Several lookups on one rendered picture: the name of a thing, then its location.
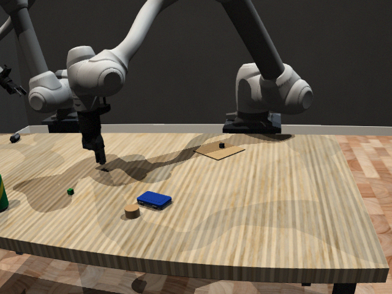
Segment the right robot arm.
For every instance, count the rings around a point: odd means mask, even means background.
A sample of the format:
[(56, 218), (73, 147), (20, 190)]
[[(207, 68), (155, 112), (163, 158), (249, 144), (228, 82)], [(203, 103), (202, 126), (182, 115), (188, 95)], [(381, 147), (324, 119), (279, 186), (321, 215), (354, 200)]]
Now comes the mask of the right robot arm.
[(31, 79), (29, 104), (38, 113), (51, 113), (51, 119), (76, 119), (72, 91), (67, 69), (55, 73), (48, 71), (28, 10), (36, 0), (0, 0), (0, 5), (10, 15), (0, 27), (0, 41), (14, 28)]

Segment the green drink can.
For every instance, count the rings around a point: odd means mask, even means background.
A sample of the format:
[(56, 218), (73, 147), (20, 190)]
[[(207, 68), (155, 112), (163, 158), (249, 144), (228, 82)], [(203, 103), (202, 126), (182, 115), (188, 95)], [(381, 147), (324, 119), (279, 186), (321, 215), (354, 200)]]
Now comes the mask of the green drink can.
[(0, 174), (0, 212), (4, 211), (9, 205), (2, 177)]

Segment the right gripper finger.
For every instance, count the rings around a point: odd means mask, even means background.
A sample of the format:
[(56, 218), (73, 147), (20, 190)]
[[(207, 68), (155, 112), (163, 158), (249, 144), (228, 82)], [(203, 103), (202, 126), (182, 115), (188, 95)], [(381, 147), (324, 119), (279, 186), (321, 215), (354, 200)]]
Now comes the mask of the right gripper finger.
[(18, 88), (18, 91), (19, 91), (19, 90), (20, 90), (24, 95), (26, 95), (27, 92), (26, 92), (21, 86)]
[(13, 94), (13, 92), (15, 92), (19, 97), (21, 96), (21, 93), (17, 89), (13, 88), (11, 94)]

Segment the blue case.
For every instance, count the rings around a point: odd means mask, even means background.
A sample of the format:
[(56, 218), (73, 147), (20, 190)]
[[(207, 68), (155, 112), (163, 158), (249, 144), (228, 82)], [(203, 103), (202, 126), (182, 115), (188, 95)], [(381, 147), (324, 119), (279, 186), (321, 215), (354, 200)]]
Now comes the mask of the blue case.
[(147, 191), (137, 197), (137, 203), (139, 205), (147, 206), (153, 209), (163, 210), (172, 203), (172, 198), (167, 195)]

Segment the tan square mat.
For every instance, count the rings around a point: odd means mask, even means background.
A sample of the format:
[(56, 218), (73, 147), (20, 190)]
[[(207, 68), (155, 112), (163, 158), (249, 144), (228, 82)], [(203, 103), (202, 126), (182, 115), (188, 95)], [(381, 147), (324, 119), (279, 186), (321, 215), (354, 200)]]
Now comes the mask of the tan square mat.
[[(224, 143), (224, 148), (220, 148), (219, 144)], [(210, 145), (206, 145), (204, 147), (198, 148), (193, 150), (193, 152), (202, 154), (204, 156), (210, 157), (215, 160), (221, 160), (226, 157), (232, 156), (236, 153), (239, 153), (241, 151), (244, 151), (246, 149), (240, 148), (235, 145), (231, 145), (222, 141), (217, 141), (215, 143), (212, 143)]]

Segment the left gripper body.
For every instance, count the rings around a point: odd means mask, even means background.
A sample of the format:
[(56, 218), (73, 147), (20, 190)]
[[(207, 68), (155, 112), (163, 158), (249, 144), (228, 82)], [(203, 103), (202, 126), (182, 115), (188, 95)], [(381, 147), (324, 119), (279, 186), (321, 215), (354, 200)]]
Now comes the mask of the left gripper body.
[(82, 95), (73, 96), (74, 109), (77, 111), (78, 123), (82, 134), (82, 145), (84, 149), (98, 151), (104, 148), (104, 140), (101, 136), (100, 115), (111, 110), (110, 104), (103, 104), (97, 96)]

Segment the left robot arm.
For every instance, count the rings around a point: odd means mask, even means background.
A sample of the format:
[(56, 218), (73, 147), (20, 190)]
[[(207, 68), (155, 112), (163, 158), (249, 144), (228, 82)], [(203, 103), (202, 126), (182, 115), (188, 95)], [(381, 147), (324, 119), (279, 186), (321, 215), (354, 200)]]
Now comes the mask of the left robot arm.
[[(154, 19), (179, 0), (147, 0), (128, 35), (114, 49), (95, 55), (89, 46), (67, 55), (67, 77), (73, 96), (109, 97), (121, 90), (127, 66), (143, 43)], [(306, 111), (313, 93), (306, 81), (283, 64), (251, 0), (220, 2), (242, 38), (254, 63), (243, 64), (236, 77), (236, 113), (227, 113), (233, 126), (272, 126), (273, 114)]]

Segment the brown cylinder with tan top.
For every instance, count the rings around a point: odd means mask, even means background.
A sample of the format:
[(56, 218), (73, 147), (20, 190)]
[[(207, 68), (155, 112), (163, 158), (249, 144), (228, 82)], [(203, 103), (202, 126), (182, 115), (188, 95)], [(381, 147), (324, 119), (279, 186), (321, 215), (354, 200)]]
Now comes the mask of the brown cylinder with tan top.
[(125, 208), (126, 218), (128, 219), (136, 219), (140, 216), (140, 209), (138, 205), (131, 204), (127, 205)]

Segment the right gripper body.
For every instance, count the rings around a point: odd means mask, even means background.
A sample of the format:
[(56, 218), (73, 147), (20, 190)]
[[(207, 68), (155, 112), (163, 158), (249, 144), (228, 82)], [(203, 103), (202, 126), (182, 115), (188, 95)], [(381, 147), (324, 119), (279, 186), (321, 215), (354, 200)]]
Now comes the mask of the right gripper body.
[(18, 90), (19, 87), (13, 83), (12, 79), (9, 77), (9, 73), (12, 68), (10, 66), (4, 66), (4, 70), (0, 67), (0, 85), (5, 88), (9, 94), (11, 94), (13, 88)]

